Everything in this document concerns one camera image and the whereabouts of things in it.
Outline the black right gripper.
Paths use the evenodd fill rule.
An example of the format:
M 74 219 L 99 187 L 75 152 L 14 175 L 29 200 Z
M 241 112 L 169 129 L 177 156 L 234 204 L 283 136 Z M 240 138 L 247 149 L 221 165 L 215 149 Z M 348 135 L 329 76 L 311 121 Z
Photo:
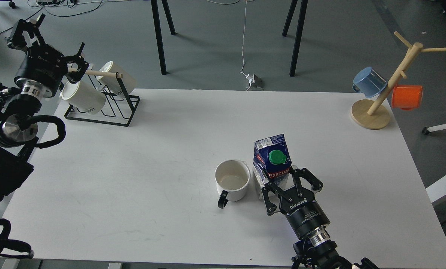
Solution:
M 267 216 L 282 213 L 297 238 L 303 240 L 317 228 L 325 228 L 330 224 L 314 194 L 321 191 L 324 184 L 305 167 L 290 167 L 289 173 L 293 187 L 283 189 L 273 182 L 268 182 L 261 188 L 262 199 Z M 311 185 L 311 190 L 302 187 L 301 178 Z

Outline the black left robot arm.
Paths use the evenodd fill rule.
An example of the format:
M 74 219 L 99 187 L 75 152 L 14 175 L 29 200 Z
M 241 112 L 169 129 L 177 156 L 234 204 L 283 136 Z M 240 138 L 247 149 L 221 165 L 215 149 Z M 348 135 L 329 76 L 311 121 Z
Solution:
M 0 202 L 20 188 L 34 167 L 29 159 L 34 149 L 50 148 L 66 137 L 66 127 L 56 116 L 40 115 L 42 99 L 54 97 L 62 80 L 79 82 L 89 63 L 81 54 L 64 56 L 47 44 L 39 27 L 45 18 L 18 20 L 6 44 L 25 53 L 15 75 L 15 87 L 0 83 Z

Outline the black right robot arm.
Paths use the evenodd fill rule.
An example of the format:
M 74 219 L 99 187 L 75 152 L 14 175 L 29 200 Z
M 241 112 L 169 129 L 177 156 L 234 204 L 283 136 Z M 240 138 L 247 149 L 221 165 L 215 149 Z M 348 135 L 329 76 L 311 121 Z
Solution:
M 261 193 L 266 213 L 282 213 L 298 238 L 293 244 L 296 255 L 292 268 L 303 265 L 307 269 L 375 269 L 376 265 L 366 257 L 360 263 L 351 263 L 338 254 L 337 244 L 326 231 L 329 218 L 315 199 L 323 183 L 306 168 L 292 166 L 288 172 L 293 187 L 283 190 L 269 179 Z

